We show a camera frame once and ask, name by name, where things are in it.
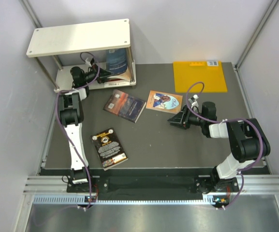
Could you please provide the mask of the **blue hardcover book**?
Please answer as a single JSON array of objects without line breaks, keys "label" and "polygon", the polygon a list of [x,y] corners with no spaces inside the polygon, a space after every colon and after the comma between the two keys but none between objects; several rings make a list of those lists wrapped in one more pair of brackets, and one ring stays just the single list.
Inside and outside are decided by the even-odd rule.
[{"label": "blue hardcover book", "polygon": [[113,74],[121,74],[127,70],[125,48],[106,50],[106,69]]}]

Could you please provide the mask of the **red and cream book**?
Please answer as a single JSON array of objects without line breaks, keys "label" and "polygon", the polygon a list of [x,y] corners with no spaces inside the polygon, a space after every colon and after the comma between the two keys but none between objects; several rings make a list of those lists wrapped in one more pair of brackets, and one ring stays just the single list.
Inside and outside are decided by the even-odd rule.
[{"label": "red and cream book", "polygon": [[123,80],[123,81],[127,81],[130,82],[131,81],[131,72],[129,69],[127,69],[125,72],[121,73],[121,74],[116,74],[116,75],[112,75],[110,77],[108,77],[108,79],[110,80]]}]

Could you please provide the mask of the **black treehouse paperback book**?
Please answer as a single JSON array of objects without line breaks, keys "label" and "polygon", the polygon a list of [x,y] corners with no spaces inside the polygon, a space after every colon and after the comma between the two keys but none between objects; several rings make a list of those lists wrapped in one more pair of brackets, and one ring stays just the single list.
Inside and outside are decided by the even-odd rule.
[{"label": "black treehouse paperback book", "polygon": [[128,156],[113,128],[92,135],[91,140],[105,171],[128,160]]}]

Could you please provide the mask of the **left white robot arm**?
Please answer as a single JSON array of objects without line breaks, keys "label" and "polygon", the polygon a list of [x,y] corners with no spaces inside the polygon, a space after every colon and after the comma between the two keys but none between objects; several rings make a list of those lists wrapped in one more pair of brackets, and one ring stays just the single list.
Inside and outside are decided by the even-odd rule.
[{"label": "left white robot arm", "polygon": [[94,81],[99,84],[105,83],[114,73],[92,64],[87,72],[74,66],[70,69],[70,74],[73,78],[72,90],[59,95],[56,110],[58,123],[66,135],[71,154],[71,173],[68,183],[70,186],[78,185],[80,189],[87,192],[93,189],[94,180],[89,176],[82,139],[84,120],[82,100],[89,95],[90,83]]}]

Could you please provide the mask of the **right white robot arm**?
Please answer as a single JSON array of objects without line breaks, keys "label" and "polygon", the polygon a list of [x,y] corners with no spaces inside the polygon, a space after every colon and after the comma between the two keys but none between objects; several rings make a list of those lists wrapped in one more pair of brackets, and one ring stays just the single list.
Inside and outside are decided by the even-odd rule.
[{"label": "right white robot arm", "polygon": [[231,152],[227,158],[212,169],[209,177],[195,179],[197,189],[201,193],[231,188],[240,171],[254,164],[257,159],[270,154],[270,144],[257,119],[216,123],[216,112],[215,104],[206,101],[202,104],[200,112],[195,103],[192,108],[184,105],[179,113],[168,119],[171,126],[184,130],[191,125],[199,126],[207,138],[229,140]]}]

